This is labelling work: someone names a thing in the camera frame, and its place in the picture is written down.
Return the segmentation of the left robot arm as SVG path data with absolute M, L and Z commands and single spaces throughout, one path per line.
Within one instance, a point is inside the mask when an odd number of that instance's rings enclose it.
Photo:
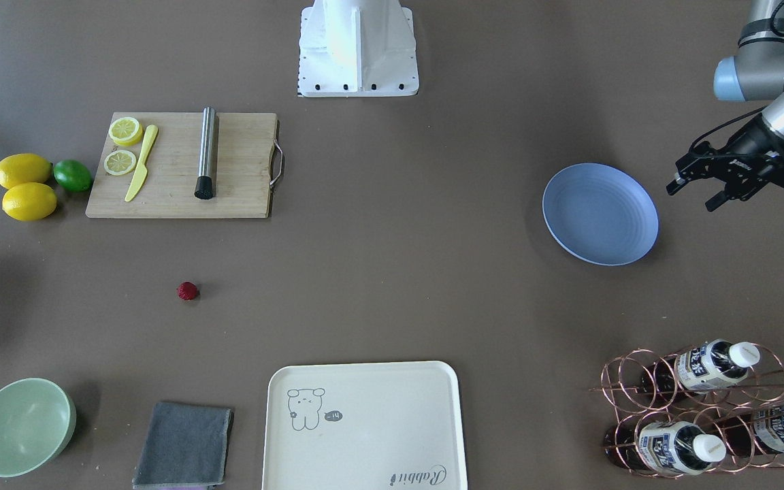
M 678 159 L 669 195 L 695 180 L 724 187 L 706 202 L 715 211 L 727 201 L 747 201 L 769 184 L 784 189 L 784 1 L 754 1 L 737 52 L 715 70 L 713 90 L 724 101 L 765 101 L 742 115 L 743 127 L 722 148 L 701 135 Z

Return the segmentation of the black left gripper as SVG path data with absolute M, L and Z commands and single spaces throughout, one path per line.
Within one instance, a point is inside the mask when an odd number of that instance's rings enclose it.
M 734 158 L 735 168 L 723 190 L 705 202 L 713 212 L 728 201 L 754 196 L 768 184 L 784 189 L 784 137 L 772 130 L 763 117 L 755 117 L 737 131 L 724 150 Z M 684 186 L 700 180 L 697 171 L 678 170 L 666 186 L 667 195 L 676 195 Z

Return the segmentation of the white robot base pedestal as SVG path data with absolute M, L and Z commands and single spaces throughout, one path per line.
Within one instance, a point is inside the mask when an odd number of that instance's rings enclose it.
M 300 97 L 407 97 L 420 88 L 413 12 L 398 1 L 315 1 L 301 11 Z

